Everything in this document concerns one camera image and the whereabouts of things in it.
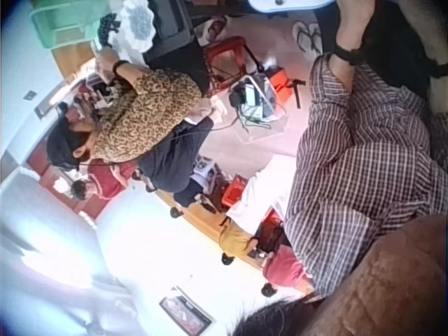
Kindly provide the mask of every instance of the leopard print shirt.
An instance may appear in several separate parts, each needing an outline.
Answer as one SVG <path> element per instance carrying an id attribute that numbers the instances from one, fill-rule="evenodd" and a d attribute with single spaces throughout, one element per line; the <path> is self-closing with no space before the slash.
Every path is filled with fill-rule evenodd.
<path id="1" fill-rule="evenodd" d="M 137 158 L 162 140 L 201 98 L 184 73 L 149 70 L 123 90 L 98 124 L 91 157 L 110 162 Z"/>

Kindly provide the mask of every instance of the child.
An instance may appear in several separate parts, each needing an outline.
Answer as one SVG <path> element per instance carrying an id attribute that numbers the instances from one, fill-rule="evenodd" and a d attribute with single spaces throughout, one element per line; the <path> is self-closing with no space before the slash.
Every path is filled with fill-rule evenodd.
<path id="1" fill-rule="evenodd" d="M 101 159 L 93 159 L 87 168 L 88 179 L 74 181 L 71 194 L 78 200 L 86 200 L 92 195 L 110 200 L 127 188 L 127 180 L 136 169 L 133 162 L 107 164 Z"/>
<path id="2" fill-rule="evenodd" d="M 306 276 L 290 246 L 280 245 L 276 252 L 269 253 L 263 267 L 263 276 L 269 283 L 261 289 L 261 293 L 270 298 L 277 292 L 277 286 L 296 287 Z"/>
<path id="3" fill-rule="evenodd" d="M 219 235 L 219 246 L 223 250 L 221 262 L 230 265 L 235 257 L 247 256 L 258 244 L 252 234 L 241 229 L 232 219 L 226 218 Z"/>

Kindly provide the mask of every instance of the plastic container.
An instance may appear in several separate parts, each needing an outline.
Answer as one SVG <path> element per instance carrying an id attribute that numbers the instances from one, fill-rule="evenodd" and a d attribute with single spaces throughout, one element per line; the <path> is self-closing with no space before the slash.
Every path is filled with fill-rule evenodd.
<path id="1" fill-rule="evenodd" d="M 54 49 L 94 39 L 99 19 L 119 9 L 116 1 L 37 0 L 29 16 L 43 46 Z"/>
<path id="2" fill-rule="evenodd" d="M 240 175 L 236 175 L 227 190 L 224 192 L 222 203 L 231 207 L 238 202 L 243 195 L 243 190 L 246 187 L 247 180 Z"/>

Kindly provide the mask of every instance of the brown cushion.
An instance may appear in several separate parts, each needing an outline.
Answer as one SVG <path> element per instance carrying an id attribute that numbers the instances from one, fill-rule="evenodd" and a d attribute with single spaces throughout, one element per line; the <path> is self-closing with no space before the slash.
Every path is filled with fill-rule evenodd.
<path id="1" fill-rule="evenodd" d="M 379 239 L 301 335 L 441 335 L 436 329 L 446 316 L 447 221 L 413 220 Z"/>

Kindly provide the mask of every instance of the yellow shirt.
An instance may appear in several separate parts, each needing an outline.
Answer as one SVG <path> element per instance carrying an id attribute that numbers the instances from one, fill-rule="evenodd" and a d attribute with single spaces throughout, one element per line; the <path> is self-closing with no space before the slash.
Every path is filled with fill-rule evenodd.
<path id="1" fill-rule="evenodd" d="M 229 219 L 219 236 L 219 246 L 229 257 L 247 256 L 258 243 L 257 239 L 241 229 L 233 220 Z"/>

